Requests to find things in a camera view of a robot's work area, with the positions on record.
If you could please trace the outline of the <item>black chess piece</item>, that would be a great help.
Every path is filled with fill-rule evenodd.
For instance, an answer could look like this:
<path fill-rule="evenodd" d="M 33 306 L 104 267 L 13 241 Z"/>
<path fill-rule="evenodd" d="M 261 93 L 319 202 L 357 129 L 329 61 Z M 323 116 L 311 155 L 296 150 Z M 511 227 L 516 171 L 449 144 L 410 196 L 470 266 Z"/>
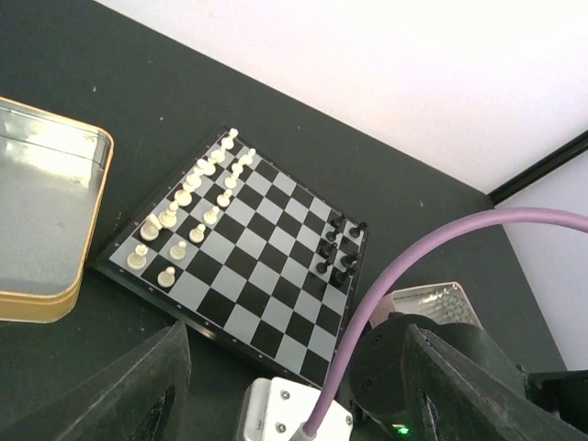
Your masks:
<path fill-rule="evenodd" d="M 326 243 L 318 250 L 318 254 L 322 258 L 328 259 L 336 249 L 337 249 L 336 243 Z"/>
<path fill-rule="evenodd" d="M 337 239 L 337 236 L 341 233 L 340 230 L 332 230 L 325 234 L 325 238 L 329 242 L 334 242 Z"/>
<path fill-rule="evenodd" d="M 334 268 L 330 276 L 330 284 L 334 287 L 342 287 L 346 281 L 356 272 L 354 267 L 349 267 L 345 271 Z"/>
<path fill-rule="evenodd" d="M 368 225 L 362 221 L 349 230 L 349 235 L 353 238 L 359 238 L 362 236 L 367 227 Z"/>
<path fill-rule="evenodd" d="M 335 229 L 339 229 L 341 227 L 344 227 L 345 226 L 345 215 L 333 217 L 332 219 L 330 219 L 329 223 Z"/>
<path fill-rule="evenodd" d="M 344 268 L 350 268 L 354 266 L 359 258 L 358 252 L 353 252 L 352 254 L 346 254 L 340 259 L 340 264 Z"/>
<path fill-rule="evenodd" d="M 323 275 L 327 273 L 333 264 L 334 262 L 331 259 L 325 259 L 324 261 L 319 262 L 315 268 L 319 274 Z"/>

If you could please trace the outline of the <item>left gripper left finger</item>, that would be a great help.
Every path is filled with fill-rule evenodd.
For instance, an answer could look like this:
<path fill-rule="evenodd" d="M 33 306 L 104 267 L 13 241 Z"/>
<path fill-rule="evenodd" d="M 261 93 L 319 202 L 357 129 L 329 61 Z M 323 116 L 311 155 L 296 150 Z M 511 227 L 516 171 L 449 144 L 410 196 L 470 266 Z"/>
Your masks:
<path fill-rule="evenodd" d="M 3 440 L 176 440 L 187 403 L 187 328 L 168 326 L 86 382 L 1 429 Z"/>

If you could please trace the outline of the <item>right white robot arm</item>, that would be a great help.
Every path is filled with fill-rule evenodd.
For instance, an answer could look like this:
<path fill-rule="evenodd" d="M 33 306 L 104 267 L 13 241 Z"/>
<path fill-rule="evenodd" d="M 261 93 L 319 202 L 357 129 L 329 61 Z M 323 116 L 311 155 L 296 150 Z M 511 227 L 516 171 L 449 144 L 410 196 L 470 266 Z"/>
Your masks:
<path fill-rule="evenodd" d="M 352 355 L 353 403 L 392 440 L 584 440 L 587 374 L 514 364 L 480 327 L 394 312 Z"/>

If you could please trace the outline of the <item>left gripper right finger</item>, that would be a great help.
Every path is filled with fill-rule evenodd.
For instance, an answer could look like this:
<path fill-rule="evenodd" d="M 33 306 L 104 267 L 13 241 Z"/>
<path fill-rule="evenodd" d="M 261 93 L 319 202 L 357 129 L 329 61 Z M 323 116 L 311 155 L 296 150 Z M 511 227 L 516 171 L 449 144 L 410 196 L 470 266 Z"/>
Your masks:
<path fill-rule="evenodd" d="M 408 419 L 417 440 L 587 438 L 414 324 L 406 331 L 401 371 Z"/>

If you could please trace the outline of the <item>pink metal tin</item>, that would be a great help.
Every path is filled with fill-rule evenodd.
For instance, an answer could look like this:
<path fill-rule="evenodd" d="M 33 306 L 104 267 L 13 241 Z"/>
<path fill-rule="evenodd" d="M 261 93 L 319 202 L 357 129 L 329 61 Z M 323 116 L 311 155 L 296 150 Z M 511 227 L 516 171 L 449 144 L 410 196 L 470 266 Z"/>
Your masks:
<path fill-rule="evenodd" d="M 385 322 L 394 312 L 423 315 L 439 324 L 464 322 L 482 327 L 458 282 L 392 290 L 382 297 L 371 313 L 368 319 L 370 327 L 375 328 Z"/>

